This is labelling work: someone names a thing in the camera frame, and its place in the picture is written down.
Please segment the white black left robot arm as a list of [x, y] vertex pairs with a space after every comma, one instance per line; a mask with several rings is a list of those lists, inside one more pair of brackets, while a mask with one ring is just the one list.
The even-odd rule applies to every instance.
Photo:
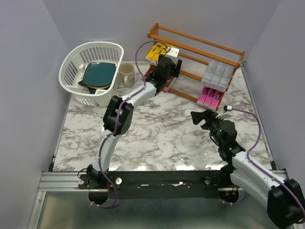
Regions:
[[89, 165], [83, 176], [87, 187], [102, 188], [110, 183], [106, 172], [109, 169], [111, 156], [116, 144], [131, 126], [134, 109], [150, 98], [159, 94], [167, 82], [178, 77], [182, 60], [173, 61], [170, 57], [160, 55], [158, 64], [150, 75], [144, 78], [143, 84], [123, 96], [113, 96], [103, 117], [103, 139], [97, 153], [97, 166]]

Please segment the pink Curaprox box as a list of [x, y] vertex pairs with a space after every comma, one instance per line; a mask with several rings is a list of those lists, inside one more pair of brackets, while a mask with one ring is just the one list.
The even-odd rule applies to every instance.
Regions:
[[213, 99], [212, 99], [212, 101], [210, 103], [210, 107], [209, 107], [211, 110], [216, 111], [218, 109], [219, 104], [222, 100], [223, 94], [224, 93], [221, 91], [218, 91], [218, 90], [215, 91]]
[[210, 88], [207, 95], [206, 95], [206, 98], [204, 100], [204, 103], [203, 103], [203, 106], [206, 107], [206, 108], [209, 108], [211, 103], [212, 103], [212, 100], [214, 98], [214, 94], [215, 94], [216, 90], [213, 89], [213, 88]]
[[198, 105], [203, 106], [206, 98], [208, 97], [209, 90], [210, 90], [209, 87], [206, 87], [206, 86], [203, 87], [203, 89], [200, 93], [200, 96], [198, 97], [198, 100], [197, 100]]

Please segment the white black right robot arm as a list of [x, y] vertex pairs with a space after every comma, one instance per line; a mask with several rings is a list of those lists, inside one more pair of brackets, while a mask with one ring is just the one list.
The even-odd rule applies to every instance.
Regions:
[[213, 110], [191, 112], [193, 124], [205, 121], [201, 128], [209, 131], [218, 146], [221, 159], [227, 162], [219, 175], [225, 187], [232, 184], [255, 198], [267, 211], [270, 220], [280, 229], [305, 222], [305, 197], [294, 179], [284, 179], [264, 168], [236, 141], [235, 124]]

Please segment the silver toothpaste box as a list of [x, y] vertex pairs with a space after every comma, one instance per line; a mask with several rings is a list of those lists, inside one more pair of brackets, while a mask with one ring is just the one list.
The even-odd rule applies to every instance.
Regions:
[[231, 65], [227, 65], [224, 69], [224, 73], [218, 83], [217, 90], [221, 92], [225, 92], [228, 84], [230, 82], [231, 76], [233, 74], [234, 67]]
[[220, 82], [220, 79], [224, 73], [224, 70], [225, 70], [225, 67], [226, 67], [226, 64], [225, 63], [222, 63], [222, 62], [219, 62], [215, 71], [214, 71], [214, 74], [211, 78], [211, 81], [209, 83], [209, 87], [210, 88], [213, 88], [213, 89], [217, 89], [217, 86]]
[[209, 85], [217, 65], [218, 65], [218, 61], [215, 61], [215, 60], [210, 61], [209, 65], [207, 66], [206, 71], [202, 77], [202, 80], [201, 80], [201, 83], [204, 86]]

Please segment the red Muesrgtei toothpaste box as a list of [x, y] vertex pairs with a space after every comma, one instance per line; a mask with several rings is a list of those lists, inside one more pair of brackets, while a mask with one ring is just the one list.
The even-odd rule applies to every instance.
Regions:
[[176, 81], [176, 77], [171, 77], [168, 81], [167, 81], [167, 83], [165, 84], [165, 87], [164, 87], [164, 91], [165, 92], [167, 92], [167, 91], [169, 91], [169, 89], [171, 88], [171, 86], [172, 86], [172, 84]]

